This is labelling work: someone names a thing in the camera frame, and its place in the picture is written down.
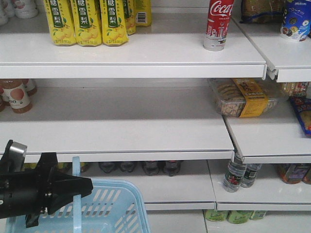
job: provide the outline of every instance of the yellow label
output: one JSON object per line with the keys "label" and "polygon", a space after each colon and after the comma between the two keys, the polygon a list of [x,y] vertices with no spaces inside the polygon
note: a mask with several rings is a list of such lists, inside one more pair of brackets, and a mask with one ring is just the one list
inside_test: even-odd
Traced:
{"label": "yellow label", "polygon": [[128,35],[136,32],[135,0],[123,0],[126,31]]}
{"label": "yellow label", "polygon": [[77,43],[94,47],[102,44],[99,0],[71,0]]}
{"label": "yellow label", "polygon": [[44,0],[50,35],[56,45],[76,44],[74,23],[69,0]]}
{"label": "yellow label", "polygon": [[119,46],[128,41],[123,0],[101,0],[103,43]]}
{"label": "yellow label", "polygon": [[135,0],[136,26],[148,27],[152,22],[151,0]]}
{"label": "yellow label", "polygon": [[258,117],[267,107],[268,97],[254,79],[233,78],[233,82],[243,94],[246,105],[240,117]]}

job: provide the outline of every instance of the yellow drink bottle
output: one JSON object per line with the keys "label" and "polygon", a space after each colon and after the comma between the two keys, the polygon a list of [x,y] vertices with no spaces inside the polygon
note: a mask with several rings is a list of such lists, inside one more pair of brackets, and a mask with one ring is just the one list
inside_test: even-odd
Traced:
{"label": "yellow drink bottle", "polygon": [[71,0],[77,43],[85,47],[102,44],[99,0]]}
{"label": "yellow drink bottle", "polygon": [[120,46],[128,41],[123,0],[101,0],[103,43]]}
{"label": "yellow drink bottle", "polygon": [[76,44],[69,0],[44,0],[44,8],[53,43],[59,46]]}
{"label": "yellow drink bottle", "polygon": [[151,0],[135,0],[136,26],[148,27],[152,22]]}
{"label": "yellow drink bottle", "polygon": [[135,0],[123,0],[126,31],[128,35],[136,32]]}

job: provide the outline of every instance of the packaged snack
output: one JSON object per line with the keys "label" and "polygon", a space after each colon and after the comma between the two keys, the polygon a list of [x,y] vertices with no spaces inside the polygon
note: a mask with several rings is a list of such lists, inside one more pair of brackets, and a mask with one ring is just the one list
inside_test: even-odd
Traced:
{"label": "packaged snack", "polygon": [[228,78],[209,83],[217,112],[227,117],[260,116],[288,98],[272,80]]}
{"label": "packaged snack", "polygon": [[285,0],[242,0],[242,22],[282,22],[284,4]]}
{"label": "packaged snack", "polygon": [[277,164],[276,170],[280,178],[289,184],[295,184],[302,181],[307,171],[309,164]]}
{"label": "packaged snack", "polygon": [[281,37],[292,42],[306,40],[311,26],[311,1],[287,0],[281,25]]}
{"label": "packaged snack", "polygon": [[302,130],[311,136],[311,99],[291,97],[290,101]]}
{"label": "packaged snack", "polygon": [[305,97],[309,82],[280,83],[280,86],[289,96]]}

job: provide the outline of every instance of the blue package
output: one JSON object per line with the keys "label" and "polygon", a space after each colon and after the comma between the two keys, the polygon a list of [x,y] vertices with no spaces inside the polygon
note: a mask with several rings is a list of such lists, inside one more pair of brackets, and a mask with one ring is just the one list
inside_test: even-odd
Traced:
{"label": "blue package", "polygon": [[311,0],[287,0],[281,26],[281,36],[292,41],[304,41],[311,25]]}
{"label": "blue package", "polygon": [[290,101],[302,130],[311,136],[311,99],[291,97]]}

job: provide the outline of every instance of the store shelving unit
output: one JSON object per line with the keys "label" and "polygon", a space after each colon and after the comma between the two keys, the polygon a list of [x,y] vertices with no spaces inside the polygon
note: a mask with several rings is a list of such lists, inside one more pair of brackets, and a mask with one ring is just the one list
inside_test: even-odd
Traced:
{"label": "store shelving unit", "polygon": [[310,137],[303,133],[289,101],[260,117],[225,121],[244,163],[311,161]]}
{"label": "store shelving unit", "polygon": [[280,36],[280,23],[240,23],[240,9],[233,20],[267,62],[267,74],[277,82],[311,81],[311,39],[293,42]]}
{"label": "store shelving unit", "polygon": [[229,193],[223,188],[228,161],[209,160],[208,165],[218,210],[310,211],[311,185],[286,184],[271,164],[264,164],[250,188]]}
{"label": "store shelving unit", "polygon": [[[264,78],[266,72],[277,76],[278,82],[311,81],[311,41],[299,47],[279,38],[274,24],[240,25],[234,16],[225,49],[211,52],[202,45],[207,1],[153,3],[153,25],[139,28],[127,44],[115,48],[53,45],[42,6],[35,18],[12,18],[1,26],[1,77],[40,79],[41,85],[32,97],[31,111],[1,112],[0,128],[5,133],[0,136],[0,154],[13,139],[28,145],[26,162],[37,162],[45,151],[57,152],[60,162],[76,155],[90,162],[185,160],[174,177],[148,177],[140,167],[131,174],[115,171],[106,176],[139,187],[153,233],[259,232],[259,227],[261,232],[290,227],[304,232],[309,226],[302,223],[310,218],[309,211],[281,210],[310,210],[311,188],[306,184],[285,186],[264,165],[271,177],[260,173],[254,187],[236,195],[221,187],[225,163],[234,153],[229,133],[245,163],[311,162],[309,140],[289,103],[257,118],[224,121],[215,112],[208,87],[180,83],[196,78]],[[113,79],[121,83],[135,79],[135,84],[113,85]],[[139,79],[147,82],[135,86]],[[85,175],[103,176],[96,169]],[[288,195],[276,199],[280,192]],[[243,199],[254,193],[255,199]],[[202,209],[215,207],[278,211],[240,226],[205,222]],[[284,219],[287,224],[276,224]]]}

